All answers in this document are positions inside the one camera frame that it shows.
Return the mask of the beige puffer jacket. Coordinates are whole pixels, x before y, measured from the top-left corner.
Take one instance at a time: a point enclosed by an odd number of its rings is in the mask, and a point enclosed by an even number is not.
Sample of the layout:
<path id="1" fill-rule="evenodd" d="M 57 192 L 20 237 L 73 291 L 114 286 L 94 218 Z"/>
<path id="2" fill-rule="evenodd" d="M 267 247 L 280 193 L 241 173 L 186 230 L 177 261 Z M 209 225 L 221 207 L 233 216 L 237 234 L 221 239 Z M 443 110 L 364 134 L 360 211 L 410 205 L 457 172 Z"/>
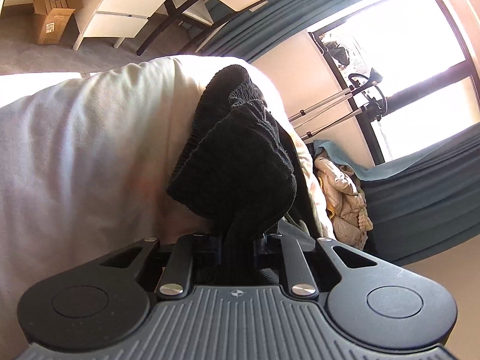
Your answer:
<path id="1" fill-rule="evenodd" d="M 316 156 L 314 166 L 336 239 L 363 250 L 374 225 L 360 179 L 350 166 L 335 163 L 325 150 Z"/>

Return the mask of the pastel bed sheet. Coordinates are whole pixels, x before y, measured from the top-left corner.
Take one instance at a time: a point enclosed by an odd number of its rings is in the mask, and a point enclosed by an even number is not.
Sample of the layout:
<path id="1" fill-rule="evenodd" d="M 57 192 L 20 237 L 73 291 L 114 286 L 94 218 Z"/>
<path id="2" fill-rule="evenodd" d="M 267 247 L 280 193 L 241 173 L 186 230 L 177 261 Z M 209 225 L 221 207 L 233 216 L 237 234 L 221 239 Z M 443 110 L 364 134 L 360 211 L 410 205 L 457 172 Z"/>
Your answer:
<path id="1" fill-rule="evenodd" d="M 205 219 L 166 189 L 199 99 L 234 57 L 180 55 L 67 80 L 1 108 L 1 357 L 43 279 L 149 236 L 172 244 Z"/>

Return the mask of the left teal curtain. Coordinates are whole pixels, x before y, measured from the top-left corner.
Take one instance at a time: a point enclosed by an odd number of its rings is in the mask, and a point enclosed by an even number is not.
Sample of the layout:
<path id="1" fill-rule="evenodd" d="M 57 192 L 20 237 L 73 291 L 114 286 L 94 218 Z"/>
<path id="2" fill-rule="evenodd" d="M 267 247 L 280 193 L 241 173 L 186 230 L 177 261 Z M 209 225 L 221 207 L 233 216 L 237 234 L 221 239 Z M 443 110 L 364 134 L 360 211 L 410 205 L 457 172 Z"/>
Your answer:
<path id="1" fill-rule="evenodd" d="M 233 56 L 251 63 L 283 41 L 363 0 L 268 0 L 228 22 L 201 49 L 202 55 Z"/>

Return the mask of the black pants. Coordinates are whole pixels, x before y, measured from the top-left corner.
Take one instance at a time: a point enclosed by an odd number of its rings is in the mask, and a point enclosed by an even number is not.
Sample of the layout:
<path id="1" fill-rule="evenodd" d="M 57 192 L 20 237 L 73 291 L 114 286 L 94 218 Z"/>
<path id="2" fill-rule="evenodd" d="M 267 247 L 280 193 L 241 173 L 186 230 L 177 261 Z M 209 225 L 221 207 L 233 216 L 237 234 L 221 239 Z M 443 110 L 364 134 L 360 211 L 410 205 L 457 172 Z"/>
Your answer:
<path id="1" fill-rule="evenodd" d="M 229 265 L 251 258 L 254 241 L 286 214 L 316 226 L 295 145 L 240 65 L 205 88 L 167 193 L 211 221 Z"/>

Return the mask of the window frame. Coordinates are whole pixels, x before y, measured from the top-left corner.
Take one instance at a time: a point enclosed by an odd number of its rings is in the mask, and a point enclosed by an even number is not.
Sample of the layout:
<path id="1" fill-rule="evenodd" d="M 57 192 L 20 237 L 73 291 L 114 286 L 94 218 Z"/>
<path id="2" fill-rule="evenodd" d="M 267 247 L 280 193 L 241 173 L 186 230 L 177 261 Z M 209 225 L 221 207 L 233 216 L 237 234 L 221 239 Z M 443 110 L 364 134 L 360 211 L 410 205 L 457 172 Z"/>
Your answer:
<path id="1" fill-rule="evenodd" d="M 388 111 L 356 117 L 374 164 L 410 155 L 479 122 L 479 74 L 443 0 L 382 0 L 311 32 L 342 88 L 374 68 Z"/>

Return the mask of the cardboard box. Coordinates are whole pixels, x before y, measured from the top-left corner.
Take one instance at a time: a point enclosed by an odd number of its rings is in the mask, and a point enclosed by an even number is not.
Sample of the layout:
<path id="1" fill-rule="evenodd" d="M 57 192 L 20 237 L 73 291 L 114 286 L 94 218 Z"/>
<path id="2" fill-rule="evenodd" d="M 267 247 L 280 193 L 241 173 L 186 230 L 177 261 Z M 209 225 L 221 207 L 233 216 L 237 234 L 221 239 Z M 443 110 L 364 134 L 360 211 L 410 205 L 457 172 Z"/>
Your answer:
<path id="1" fill-rule="evenodd" d="M 58 44 L 71 16 L 82 8 L 82 0 L 33 0 L 36 43 Z"/>

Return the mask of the silver tripod stand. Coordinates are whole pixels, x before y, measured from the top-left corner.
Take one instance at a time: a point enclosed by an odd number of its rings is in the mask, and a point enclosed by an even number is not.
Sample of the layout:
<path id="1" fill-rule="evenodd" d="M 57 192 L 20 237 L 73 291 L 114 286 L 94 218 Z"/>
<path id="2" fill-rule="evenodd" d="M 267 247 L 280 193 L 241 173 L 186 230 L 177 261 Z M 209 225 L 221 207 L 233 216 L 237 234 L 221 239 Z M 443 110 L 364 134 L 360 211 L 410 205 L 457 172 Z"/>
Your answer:
<path id="1" fill-rule="evenodd" d="M 359 94 L 366 99 L 366 103 L 360 106 L 351 106 L 352 110 L 343 117 L 312 131 L 306 131 L 306 133 L 301 136 L 303 141 L 312 139 L 319 133 L 323 133 L 349 119 L 356 118 L 357 116 L 366 115 L 368 121 L 379 121 L 383 116 L 386 116 L 388 102 L 386 96 L 379 88 L 380 83 L 383 82 L 383 76 L 379 72 L 372 68 L 368 76 L 360 73 L 351 73 L 348 75 L 348 80 L 351 84 L 347 88 L 307 107 L 306 109 L 301 109 L 290 116 L 288 120 L 294 126 L 294 129 L 297 130 L 308 125 L 314 119 L 323 116 L 324 113 L 330 111 L 336 106 L 354 100 L 355 96 Z"/>

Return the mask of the right teal curtain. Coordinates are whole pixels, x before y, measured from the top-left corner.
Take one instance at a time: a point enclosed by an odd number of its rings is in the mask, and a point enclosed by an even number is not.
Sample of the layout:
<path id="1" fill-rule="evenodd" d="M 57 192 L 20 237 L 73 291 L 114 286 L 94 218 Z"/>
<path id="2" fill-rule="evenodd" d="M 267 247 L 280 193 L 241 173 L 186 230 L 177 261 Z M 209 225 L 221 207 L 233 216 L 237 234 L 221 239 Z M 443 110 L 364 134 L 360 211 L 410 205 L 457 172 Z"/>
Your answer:
<path id="1" fill-rule="evenodd" d="M 352 168 L 366 195 L 373 230 L 365 252 L 406 265 L 479 234 L 479 126 L 416 153 L 371 168 L 355 163 L 334 142 L 307 146 Z"/>

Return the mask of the teal curtain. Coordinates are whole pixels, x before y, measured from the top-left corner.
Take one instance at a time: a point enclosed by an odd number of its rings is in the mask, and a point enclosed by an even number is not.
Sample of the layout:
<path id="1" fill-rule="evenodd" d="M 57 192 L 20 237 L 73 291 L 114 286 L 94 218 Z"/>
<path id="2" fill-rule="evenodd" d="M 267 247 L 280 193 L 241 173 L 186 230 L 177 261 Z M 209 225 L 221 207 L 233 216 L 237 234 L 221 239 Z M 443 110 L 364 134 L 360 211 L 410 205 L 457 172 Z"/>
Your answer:
<path id="1" fill-rule="evenodd" d="M 202 55 L 233 56 L 251 63 L 283 41 L 363 0 L 268 0 L 228 22 L 201 49 Z"/>
<path id="2" fill-rule="evenodd" d="M 416 153 L 371 168 L 355 163 L 334 142 L 307 146 L 352 168 L 366 195 L 373 230 L 365 252 L 406 265 L 479 234 L 479 126 Z"/>

